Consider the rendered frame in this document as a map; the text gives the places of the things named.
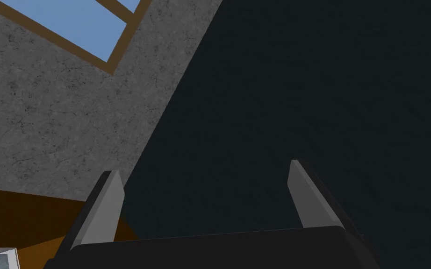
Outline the brown framed window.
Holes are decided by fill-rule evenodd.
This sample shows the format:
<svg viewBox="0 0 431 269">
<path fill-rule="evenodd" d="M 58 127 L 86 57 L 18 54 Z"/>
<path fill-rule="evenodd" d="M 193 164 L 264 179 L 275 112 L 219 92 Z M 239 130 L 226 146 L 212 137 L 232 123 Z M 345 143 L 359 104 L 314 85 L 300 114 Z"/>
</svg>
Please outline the brown framed window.
<svg viewBox="0 0 431 269">
<path fill-rule="evenodd" d="M 113 74 L 152 0 L 0 0 L 0 15 Z"/>
</svg>

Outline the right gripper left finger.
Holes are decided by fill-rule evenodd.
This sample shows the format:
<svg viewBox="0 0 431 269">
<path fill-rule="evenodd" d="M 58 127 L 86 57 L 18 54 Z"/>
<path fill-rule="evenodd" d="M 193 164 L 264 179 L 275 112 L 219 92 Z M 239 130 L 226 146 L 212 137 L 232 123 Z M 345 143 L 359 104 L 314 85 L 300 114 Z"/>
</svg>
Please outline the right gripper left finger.
<svg viewBox="0 0 431 269">
<path fill-rule="evenodd" d="M 81 244 L 113 242 L 124 189 L 118 170 L 105 171 L 64 237 L 64 250 Z"/>
</svg>

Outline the brown wooden table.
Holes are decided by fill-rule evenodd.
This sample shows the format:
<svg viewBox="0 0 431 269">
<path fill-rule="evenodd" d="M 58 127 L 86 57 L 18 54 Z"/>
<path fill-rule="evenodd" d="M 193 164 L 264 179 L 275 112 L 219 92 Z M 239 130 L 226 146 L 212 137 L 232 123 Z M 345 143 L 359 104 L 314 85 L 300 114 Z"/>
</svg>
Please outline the brown wooden table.
<svg viewBox="0 0 431 269">
<path fill-rule="evenodd" d="M 113 242 L 64 250 L 85 201 L 0 190 L 0 248 L 16 248 L 21 269 L 142 269 L 157 260 L 119 217 Z"/>
</svg>

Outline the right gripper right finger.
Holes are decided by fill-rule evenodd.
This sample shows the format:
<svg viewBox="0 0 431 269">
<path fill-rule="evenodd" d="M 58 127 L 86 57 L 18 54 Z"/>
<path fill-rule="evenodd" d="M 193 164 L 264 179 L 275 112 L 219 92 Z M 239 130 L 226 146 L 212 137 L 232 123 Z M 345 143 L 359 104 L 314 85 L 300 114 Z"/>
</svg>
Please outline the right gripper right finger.
<svg viewBox="0 0 431 269">
<path fill-rule="evenodd" d="M 353 236 L 360 236 L 348 214 L 308 162 L 291 161 L 287 186 L 303 228 L 340 226 Z"/>
</svg>

